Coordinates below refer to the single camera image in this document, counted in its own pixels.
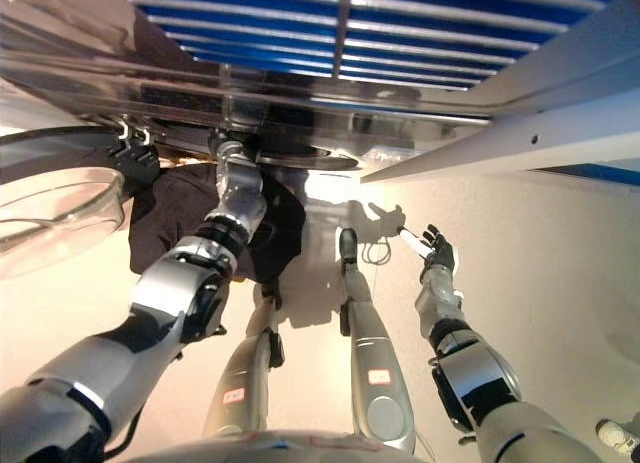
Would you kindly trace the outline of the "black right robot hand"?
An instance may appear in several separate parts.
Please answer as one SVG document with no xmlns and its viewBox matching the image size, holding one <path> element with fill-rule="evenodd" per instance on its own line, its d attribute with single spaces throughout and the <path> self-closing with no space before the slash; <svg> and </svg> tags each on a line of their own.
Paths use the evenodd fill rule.
<svg viewBox="0 0 640 463">
<path fill-rule="evenodd" d="M 435 225 L 428 224 L 421 237 L 404 226 L 398 227 L 397 233 L 423 260 L 420 282 L 423 282 L 426 273 L 435 266 L 443 267 L 452 276 L 455 275 L 459 261 L 458 250 Z"/>
</svg>

